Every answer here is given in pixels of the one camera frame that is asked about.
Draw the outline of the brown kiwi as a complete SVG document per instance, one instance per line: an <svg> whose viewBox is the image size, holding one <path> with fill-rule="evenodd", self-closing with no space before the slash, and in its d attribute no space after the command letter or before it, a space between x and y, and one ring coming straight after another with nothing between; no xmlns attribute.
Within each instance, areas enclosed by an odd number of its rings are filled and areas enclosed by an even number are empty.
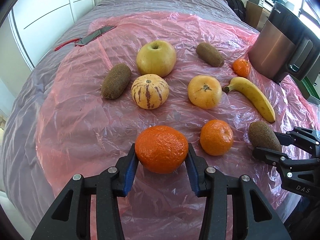
<svg viewBox="0 0 320 240"><path fill-rule="evenodd" d="M101 96L115 100L121 96L131 79L131 69L121 63L115 65L104 78L101 86Z"/></svg>
<svg viewBox="0 0 320 240"><path fill-rule="evenodd" d="M225 62L223 56L212 45L206 42L197 45L196 53L200 59L212 67L222 67Z"/></svg>
<svg viewBox="0 0 320 240"><path fill-rule="evenodd" d="M249 125L248 138L253 147L264 147L278 152L282 150L274 131L262 121L255 121Z"/></svg>

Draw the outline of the small orange mandarin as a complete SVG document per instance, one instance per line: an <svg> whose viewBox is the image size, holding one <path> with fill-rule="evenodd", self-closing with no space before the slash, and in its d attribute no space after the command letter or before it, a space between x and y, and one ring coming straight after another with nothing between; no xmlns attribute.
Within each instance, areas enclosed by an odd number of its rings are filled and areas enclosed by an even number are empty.
<svg viewBox="0 0 320 240"><path fill-rule="evenodd" d="M224 155L233 146L233 131L222 120L210 120L201 129L200 144L209 155Z"/></svg>

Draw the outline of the yellow banana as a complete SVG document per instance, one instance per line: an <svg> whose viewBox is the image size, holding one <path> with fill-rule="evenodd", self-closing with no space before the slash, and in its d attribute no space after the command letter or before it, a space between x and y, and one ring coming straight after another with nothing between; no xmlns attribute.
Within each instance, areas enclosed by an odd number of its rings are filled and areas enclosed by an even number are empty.
<svg viewBox="0 0 320 240"><path fill-rule="evenodd" d="M276 115L271 103L254 83L244 77L234 77L229 85L222 87L222 91L226 94L234 90L248 98L266 121L269 123L276 121Z"/></svg>

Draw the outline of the large orange mandarin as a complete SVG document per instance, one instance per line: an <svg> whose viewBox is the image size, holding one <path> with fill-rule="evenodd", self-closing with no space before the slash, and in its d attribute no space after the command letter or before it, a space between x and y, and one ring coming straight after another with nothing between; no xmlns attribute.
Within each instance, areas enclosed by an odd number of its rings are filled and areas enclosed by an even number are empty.
<svg viewBox="0 0 320 240"><path fill-rule="evenodd" d="M184 162L188 153L188 141L181 132L172 127L153 126L137 137L135 153L150 172L169 174Z"/></svg>

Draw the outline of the grey purple bed cover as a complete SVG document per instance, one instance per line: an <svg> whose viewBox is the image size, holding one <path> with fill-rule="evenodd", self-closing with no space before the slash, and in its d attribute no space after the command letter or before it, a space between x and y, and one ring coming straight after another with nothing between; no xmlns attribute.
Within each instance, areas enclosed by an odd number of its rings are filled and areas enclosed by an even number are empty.
<svg viewBox="0 0 320 240"><path fill-rule="evenodd" d="M91 33L89 26L97 19L140 12L189 14L204 20L253 29L241 22L223 0L103 0L60 40L65 42ZM66 45L58 51L50 51L40 61L16 98L4 131L1 168L5 191L32 229L38 226L57 196L53 193L36 152L39 113L52 89L58 67L74 47Z"/></svg>

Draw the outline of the green metal tray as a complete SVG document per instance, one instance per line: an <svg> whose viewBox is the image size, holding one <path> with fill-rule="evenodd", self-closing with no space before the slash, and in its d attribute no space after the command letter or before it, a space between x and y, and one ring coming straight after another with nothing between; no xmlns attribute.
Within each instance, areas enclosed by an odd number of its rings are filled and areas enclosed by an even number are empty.
<svg viewBox="0 0 320 240"><path fill-rule="evenodd" d="M298 87L302 96L310 103L319 105L319 95L315 90L314 85L311 83L308 77L305 77L302 81L298 82Z"/></svg>

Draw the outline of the stainless steel black kettle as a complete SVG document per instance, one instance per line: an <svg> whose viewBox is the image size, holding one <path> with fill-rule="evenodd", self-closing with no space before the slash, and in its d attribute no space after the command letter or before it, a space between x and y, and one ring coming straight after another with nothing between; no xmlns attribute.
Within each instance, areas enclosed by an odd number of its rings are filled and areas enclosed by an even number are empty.
<svg viewBox="0 0 320 240"><path fill-rule="evenodd" d="M248 57L256 71L277 84L289 74L301 81L319 58L319 38L285 5L275 2Z"/></svg>

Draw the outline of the tiny orange mandarin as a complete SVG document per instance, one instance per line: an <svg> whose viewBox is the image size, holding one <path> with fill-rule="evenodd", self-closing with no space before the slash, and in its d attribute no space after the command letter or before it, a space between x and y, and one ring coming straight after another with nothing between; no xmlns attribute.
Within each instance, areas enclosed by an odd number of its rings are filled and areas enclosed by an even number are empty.
<svg viewBox="0 0 320 240"><path fill-rule="evenodd" d="M248 60L243 58L237 59L233 62L232 68L238 76L244 77L244 78L249 77L249 74L251 71L251 65Z"/></svg>

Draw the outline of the pale orange persimmon fruit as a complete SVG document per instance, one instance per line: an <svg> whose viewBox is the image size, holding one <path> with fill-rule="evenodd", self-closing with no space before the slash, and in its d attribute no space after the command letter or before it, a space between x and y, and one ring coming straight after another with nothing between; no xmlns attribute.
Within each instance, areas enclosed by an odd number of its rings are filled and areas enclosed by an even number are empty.
<svg viewBox="0 0 320 240"><path fill-rule="evenodd" d="M201 109L216 107L222 96L219 81L208 75L197 75L188 84L188 98L191 103Z"/></svg>

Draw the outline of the wooden drawer cabinet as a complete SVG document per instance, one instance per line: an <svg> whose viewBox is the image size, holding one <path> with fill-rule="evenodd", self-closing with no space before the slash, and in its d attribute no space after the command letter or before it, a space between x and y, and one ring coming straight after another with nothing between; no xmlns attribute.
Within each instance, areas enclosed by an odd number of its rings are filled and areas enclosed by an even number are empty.
<svg viewBox="0 0 320 240"><path fill-rule="evenodd" d="M261 31L268 20L269 15L270 12L267 9L247 1L245 23L254 29Z"/></svg>

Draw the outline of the white printer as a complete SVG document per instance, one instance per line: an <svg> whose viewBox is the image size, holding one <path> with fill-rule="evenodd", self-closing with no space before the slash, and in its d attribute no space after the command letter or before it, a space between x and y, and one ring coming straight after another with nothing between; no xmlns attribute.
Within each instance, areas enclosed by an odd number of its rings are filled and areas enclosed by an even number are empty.
<svg viewBox="0 0 320 240"><path fill-rule="evenodd" d="M274 2L272 0L249 0L250 2L263 7L264 9L266 9L267 11L271 12L273 6L274 6Z"/></svg>

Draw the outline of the striped yellow melon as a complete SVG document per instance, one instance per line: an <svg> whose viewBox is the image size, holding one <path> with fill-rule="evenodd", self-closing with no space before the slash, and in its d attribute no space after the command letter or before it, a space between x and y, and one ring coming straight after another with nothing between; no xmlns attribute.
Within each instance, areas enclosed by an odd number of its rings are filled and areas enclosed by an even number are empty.
<svg viewBox="0 0 320 240"><path fill-rule="evenodd" d="M132 99L143 109L156 109L166 102L170 88L168 83L156 74L145 74L135 79L131 86Z"/></svg>

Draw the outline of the yellow green apple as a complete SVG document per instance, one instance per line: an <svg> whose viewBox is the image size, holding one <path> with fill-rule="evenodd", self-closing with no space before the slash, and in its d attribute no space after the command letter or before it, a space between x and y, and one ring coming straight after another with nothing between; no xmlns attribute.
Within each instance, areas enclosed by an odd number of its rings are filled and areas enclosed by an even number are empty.
<svg viewBox="0 0 320 240"><path fill-rule="evenodd" d="M176 50L170 43L155 40L140 48L136 65L141 75L156 74L165 77L173 70L176 60Z"/></svg>

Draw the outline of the red smartphone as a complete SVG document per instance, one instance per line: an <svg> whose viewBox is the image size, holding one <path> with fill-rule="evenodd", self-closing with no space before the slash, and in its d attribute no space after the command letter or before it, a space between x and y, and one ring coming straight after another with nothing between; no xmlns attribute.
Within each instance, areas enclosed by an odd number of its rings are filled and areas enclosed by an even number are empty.
<svg viewBox="0 0 320 240"><path fill-rule="evenodd" d="M104 33L115 29L115 25L107 25L100 29L93 31L92 33L88 34L87 36L80 38L79 41L75 42L75 46L85 46L90 42L96 40L97 38L101 37Z"/></svg>

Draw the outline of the white wardrobe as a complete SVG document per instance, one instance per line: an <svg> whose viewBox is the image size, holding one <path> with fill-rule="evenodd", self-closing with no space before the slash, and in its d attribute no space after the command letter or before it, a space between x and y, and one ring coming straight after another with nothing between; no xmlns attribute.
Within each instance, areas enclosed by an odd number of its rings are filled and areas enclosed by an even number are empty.
<svg viewBox="0 0 320 240"><path fill-rule="evenodd" d="M9 22L19 50L34 69L56 41L94 7L94 0L18 0Z"/></svg>

